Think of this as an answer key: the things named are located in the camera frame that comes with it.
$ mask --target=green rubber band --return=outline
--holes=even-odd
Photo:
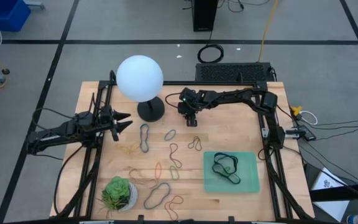
[[[178,174],[178,178],[173,178],[172,169],[174,169],[174,170],[177,172],[177,174]],[[171,177],[172,177],[172,180],[179,180],[179,179],[180,179],[180,176],[179,176],[179,171],[178,171],[178,169],[177,169],[176,167],[174,167],[174,166],[170,166],[170,167],[169,167],[169,171],[171,172]]]

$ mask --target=green plastic tray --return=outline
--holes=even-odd
[[[221,177],[212,171],[214,155],[223,152],[238,158],[237,172],[240,177],[240,184],[233,184],[226,178]],[[204,162],[204,189],[207,192],[259,192],[258,168],[256,156],[253,152],[227,152],[227,151],[206,151],[203,157]],[[225,158],[220,161],[226,167],[232,167],[232,160]]]

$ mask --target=wooden table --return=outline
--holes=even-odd
[[[98,82],[82,84],[76,112],[88,109],[91,94],[97,92],[97,86]],[[170,93],[181,92],[183,87],[164,86],[159,97],[164,99]],[[190,86],[190,88],[231,91],[243,89],[244,86]],[[278,105],[289,113],[283,83],[268,83],[268,90],[278,95]],[[170,97],[168,100],[174,104],[179,102],[178,96]],[[136,220],[138,215],[144,215],[145,220],[169,220],[170,217],[164,209],[164,203],[171,200],[174,195],[184,198],[183,204],[172,205],[181,220],[193,218],[194,220],[223,221],[227,220],[228,216],[234,216],[236,221],[273,221],[275,219],[266,165],[259,159],[257,159],[259,193],[207,194],[204,191],[203,153],[205,151],[250,151],[257,154],[262,149],[257,113],[247,105],[220,105],[213,110],[203,110],[197,114],[198,127],[189,128],[186,126],[184,117],[178,114],[177,109],[165,104],[165,114],[162,119],[149,123],[150,151],[143,153],[139,148],[127,150],[132,145],[139,143],[139,128],[144,124],[137,114],[137,103],[124,97],[116,86],[113,87],[110,103],[113,109],[130,113],[132,116],[127,119],[133,120],[133,123],[119,136],[118,142],[112,140],[108,131],[105,134],[92,219]],[[292,127],[291,119],[280,111],[278,111],[278,119],[284,129]],[[173,140],[166,142],[164,135],[171,129],[176,129],[177,134]],[[200,152],[188,149],[188,143],[193,140],[194,136],[201,139],[203,150]],[[169,171],[169,167],[173,165],[169,159],[171,142],[178,144],[179,148],[174,157],[183,163],[183,167],[179,169],[180,180],[172,180]],[[284,145],[298,150],[296,140],[286,139]],[[65,159],[78,146],[79,144],[68,145]],[[59,210],[62,210],[78,188],[84,155],[85,150],[80,151],[69,161],[62,173],[57,200]],[[300,156],[286,149],[281,150],[281,155],[289,191],[304,210],[313,217],[314,213]],[[130,179],[139,193],[135,207],[126,212],[108,214],[108,211],[103,208],[103,203],[98,200],[101,198],[101,192],[106,184],[116,175],[129,179],[129,171],[132,168],[139,169],[144,176],[152,178],[157,162],[161,163],[163,169],[160,182],[167,182],[172,188],[171,194],[164,200],[164,203],[152,210],[144,209],[143,202],[151,189],[136,184],[133,179]],[[153,198],[155,201],[160,200],[166,192],[166,188],[162,187],[155,192]],[[282,217],[285,217],[282,195],[278,188],[277,192],[280,213]],[[87,200],[88,193],[86,192],[83,197],[82,215],[85,214]]]

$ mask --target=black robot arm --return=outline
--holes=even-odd
[[[252,99],[260,97],[257,105]],[[195,92],[188,88],[183,89],[179,99],[178,112],[186,118],[187,126],[197,126],[196,113],[203,109],[215,108],[218,105],[228,103],[245,103],[256,113],[265,116],[268,126],[268,145],[275,149],[281,149],[284,144],[285,132],[277,124],[275,110],[277,106],[277,95],[261,89],[243,89],[217,93],[215,91],[200,90]]]

